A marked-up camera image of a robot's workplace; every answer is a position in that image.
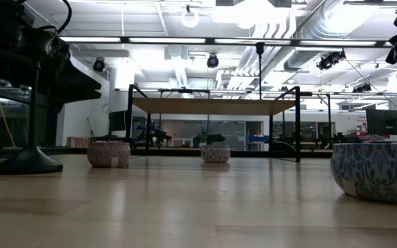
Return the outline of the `linear ceiling light fixture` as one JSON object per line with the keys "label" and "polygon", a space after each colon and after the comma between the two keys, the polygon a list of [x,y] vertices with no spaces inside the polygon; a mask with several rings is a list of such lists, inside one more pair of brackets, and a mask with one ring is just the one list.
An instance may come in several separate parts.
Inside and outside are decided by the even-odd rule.
{"label": "linear ceiling light fixture", "polygon": [[385,40],[351,39],[257,39],[257,38],[205,38],[205,37],[77,37],[62,36],[67,43],[92,44],[163,44],[163,45],[255,45],[278,47],[321,47],[321,48],[390,48]]}

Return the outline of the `wooden crate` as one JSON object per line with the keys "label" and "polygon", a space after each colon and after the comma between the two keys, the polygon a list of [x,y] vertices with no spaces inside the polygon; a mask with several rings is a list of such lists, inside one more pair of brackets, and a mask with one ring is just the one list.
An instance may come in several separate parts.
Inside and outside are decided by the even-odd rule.
{"label": "wooden crate", "polygon": [[66,146],[71,148],[88,148],[90,143],[90,138],[69,136],[66,139]]}

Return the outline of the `wood-top shelf black frame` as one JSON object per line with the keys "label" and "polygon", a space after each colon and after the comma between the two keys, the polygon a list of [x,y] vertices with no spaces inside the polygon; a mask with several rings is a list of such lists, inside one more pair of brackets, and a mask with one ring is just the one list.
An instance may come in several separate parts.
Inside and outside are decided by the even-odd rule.
{"label": "wood-top shelf black frame", "polygon": [[244,99],[171,99],[150,98],[135,85],[128,87],[128,128],[126,137],[131,138],[132,109],[134,106],[147,113],[147,120],[152,114],[196,114],[196,115],[244,115],[268,116],[273,121],[274,115],[295,108],[295,153],[296,162],[301,161],[301,91],[293,87],[273,100]]}

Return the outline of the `tall black candlestick holder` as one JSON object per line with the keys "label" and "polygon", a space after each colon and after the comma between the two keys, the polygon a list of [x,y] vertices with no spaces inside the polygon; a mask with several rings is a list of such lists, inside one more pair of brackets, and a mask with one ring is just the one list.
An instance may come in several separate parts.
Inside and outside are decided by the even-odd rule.
{"label": "tall black candlestick holder", "polygon": [[263,56],[264,49],[265,49],[265,43],[258,42],[255,44],[255,46],[256,46],[256,53],[258,55],[258,94],[259,94],[259,99],[261,100],[263,97],[263,94],[262,94],[262,56]]}

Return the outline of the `blue floral candle tin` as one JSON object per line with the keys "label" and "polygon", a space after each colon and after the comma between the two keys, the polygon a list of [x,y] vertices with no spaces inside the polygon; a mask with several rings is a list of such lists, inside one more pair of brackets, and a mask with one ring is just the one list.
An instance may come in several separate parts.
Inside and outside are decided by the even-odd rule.
{"label": "blue floral candle tin", "polygon": [[335,144],[330,167],[347,195],[397,204],[397,143]]}

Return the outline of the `white blue triangle candle tin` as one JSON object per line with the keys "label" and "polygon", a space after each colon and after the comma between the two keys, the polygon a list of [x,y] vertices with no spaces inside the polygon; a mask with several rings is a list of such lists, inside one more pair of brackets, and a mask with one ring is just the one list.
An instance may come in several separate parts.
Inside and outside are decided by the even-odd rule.
{"label": "white blue triangle candle tin", "polygon": [[205,163],[226,163],[230,155],[228,145],[204,145],[201,148],[201,158]]}

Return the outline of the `pink patterned candle tin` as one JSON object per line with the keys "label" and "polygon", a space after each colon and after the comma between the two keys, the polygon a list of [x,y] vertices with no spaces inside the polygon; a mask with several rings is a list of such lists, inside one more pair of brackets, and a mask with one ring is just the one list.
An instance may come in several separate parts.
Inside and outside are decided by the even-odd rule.
{"label": "pink patterned candle tin", "polygon": [[94,168],[128,168],[131,157],[130,144],[92,142],[88,146],[87,157]]}

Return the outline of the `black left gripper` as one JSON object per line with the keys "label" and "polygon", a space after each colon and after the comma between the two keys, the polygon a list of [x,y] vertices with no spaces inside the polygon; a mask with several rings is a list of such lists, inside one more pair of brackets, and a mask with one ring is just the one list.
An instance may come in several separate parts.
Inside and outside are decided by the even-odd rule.
{"label": "black left gripper", "polygon": [[22,51],[32,59],[38,73],[38,91],[60,92],[56,94],[57,110],[67,103],[101,98],[97,91],[65,91],[100,90],[101,84],[73,65],[69,45],[58,37],[58,28],[53,25],[22,28],[21,33]]}

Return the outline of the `black computer monitor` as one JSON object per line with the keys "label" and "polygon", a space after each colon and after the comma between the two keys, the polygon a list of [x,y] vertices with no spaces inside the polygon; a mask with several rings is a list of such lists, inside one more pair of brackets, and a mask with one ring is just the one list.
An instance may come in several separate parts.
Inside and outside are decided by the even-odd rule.
{"label": "black computer monitor", "polygon": [[397,135],[397,110],[366,110],[367,133]]}
{"label": "black computer monitor", "polygon": [[126,114],[125,110],[109,113],[109,132],[126,131]]}

